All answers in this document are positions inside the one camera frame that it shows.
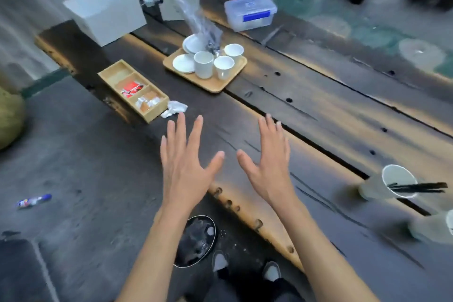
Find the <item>dark wooden table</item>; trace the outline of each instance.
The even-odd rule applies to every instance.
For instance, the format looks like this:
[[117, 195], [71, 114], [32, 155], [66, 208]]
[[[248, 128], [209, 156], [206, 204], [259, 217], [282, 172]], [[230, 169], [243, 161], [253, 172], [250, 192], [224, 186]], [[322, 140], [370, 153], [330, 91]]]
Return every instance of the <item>dark wooden table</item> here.
[[[419, 242], [407, 231], [408, 221], [423, 217], [415, 209], [425, 213], [450, 208], [450, 195], [419, 199], [412, 209], [397, 200], [366, 202], [357, 194], [357, 185], [388, 163], [400, 163], [418, 178], [453, 185], [451, 86], [401, 62], [396, 64], [404, 70], [395, 78], [341, 52], [326, 55], [325, 48], [301, 35], [319, 34], [319, 29], [282, 13], [269, 27], [234, 33], [227, 28], [224, 1], [202, 3], [224, 31], [224, 44], [244, 46], [248, 65], [216, 95], [164, 69], [162, 60], [190, 33], [184, 22], [162, 22], [156, 8], [144, 10], [146, 26], [105, 47], [97, 46], [73, 21], [44, 31], [36, 42], [152, 139], [156, 150], [166, 120], [144, 123], [100, 80], [99, 71], [123, 59], [170, 99], [189, 105], [189, 124], [203, 114], [201, 162], [218, 150], [226, 153], [210, 192], [303, 270], [280, 220], [253, 191], [235, 158], [241, 148], [258, 160], [256, 121], [270, 112], [282, 121], [291, 142], [290, 171], [298, 198], [377, 296], [383, 301], [451, 301], [453, 248]], [[347, 45], [361, 50], [355, 43]]]

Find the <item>foot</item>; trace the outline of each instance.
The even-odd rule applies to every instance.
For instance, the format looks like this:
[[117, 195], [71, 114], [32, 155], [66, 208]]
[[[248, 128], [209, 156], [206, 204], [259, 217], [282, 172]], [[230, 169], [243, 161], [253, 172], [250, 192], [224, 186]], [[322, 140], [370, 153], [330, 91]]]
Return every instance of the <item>foot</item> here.
[[273, 261], [267, 262], [263, 269], [263, 278], [265, 280], [274, 282], [281, 277], [282, 274], [280, 272], [279, 265]]
[[228, 266], [228, 260], [226, 258], [225, 254], [219, 249], [215, 251], [212, 256], [212, 271], [217, 272], [225, 269]]

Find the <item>black pants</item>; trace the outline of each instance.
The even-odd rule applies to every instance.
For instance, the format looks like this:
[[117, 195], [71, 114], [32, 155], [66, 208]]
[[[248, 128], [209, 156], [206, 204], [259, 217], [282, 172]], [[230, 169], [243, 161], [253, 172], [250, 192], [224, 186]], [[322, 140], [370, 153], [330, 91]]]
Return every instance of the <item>black pants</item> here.
[[[236, 288], [228, 281], [226, 275], [219, 271], [203, 302], [241, 302]], [[283, 278], [275, 282], [263, 280], [263, 289], [267, 299], [263, 302], [304, 302], [296, 288]]]

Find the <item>bamboo tray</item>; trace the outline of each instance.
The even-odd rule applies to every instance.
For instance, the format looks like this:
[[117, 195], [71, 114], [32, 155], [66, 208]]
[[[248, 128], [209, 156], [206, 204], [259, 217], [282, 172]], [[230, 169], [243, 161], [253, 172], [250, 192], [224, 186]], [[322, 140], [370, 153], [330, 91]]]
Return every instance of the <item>bamboo tray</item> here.
[[[124, 60], [119, 60], [105, 70], [99, 72], [98, 75], [114, 92], [129, 104], [136, 113], [143, 117], [146, 122], [151, 122], [167, 110], [168, 101], [170, 100], [169, 97]], [[144, 87], [131, 97], [127, 98], [122, 93], [122, 90], [131, 82], [138, 82], [144, 85]], [[160, 101], [153, 106], [142, 103], [141, 106], [138, 107], [136, 102], [139, 97], [145, 97], [148, 100], [159, 97]]]
[[235, 76], [241, 72], [241, 70], [244, 68], [244, 66], [247, 64], [247, 58], [242, 57], [241, 61], [235, 65], [233, 70], [231, 71], [231, 74], [228, 79], [226, 80], [220, 80], [217, 77], [217, 72], [215, 71], [215, 68], [213, 68], [213, 74], [211, 78], [208, 79], [201, 79], [199, 78], [195, 72], [193, 73], [183, 73], [178, 70], [176, 70], [173, 67], [173, 60], [181, 54], [186, 54], [184, 49], [179, 48], [176, 52], [174, 52], [172, 55], [169, 57], [166, 57], [163, 61], [163, 64], [165, 68], [168, 70], [178, 74], [179, 76], [182, 76], [183, 78], [187, 79], [188, 81], [194, 83], [195, 85], [198, 85], [199, 87], [211, 92], [211, 93], [219, 93], [221, 92], [233, 79]]

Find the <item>chopsticks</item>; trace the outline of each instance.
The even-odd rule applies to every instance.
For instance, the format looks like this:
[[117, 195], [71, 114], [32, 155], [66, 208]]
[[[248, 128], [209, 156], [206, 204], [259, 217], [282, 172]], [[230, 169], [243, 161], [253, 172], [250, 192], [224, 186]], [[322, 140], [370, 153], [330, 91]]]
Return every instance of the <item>chopsticks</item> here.
[[397, 183], [392, 183], [387, 185], [389, 189], [397, 193], [443, 193], [447, 189], [448, 185], [445, 182], [438, 183], [419, 183], [419, 184], [407, 184], [407, 185], [398, 185]]

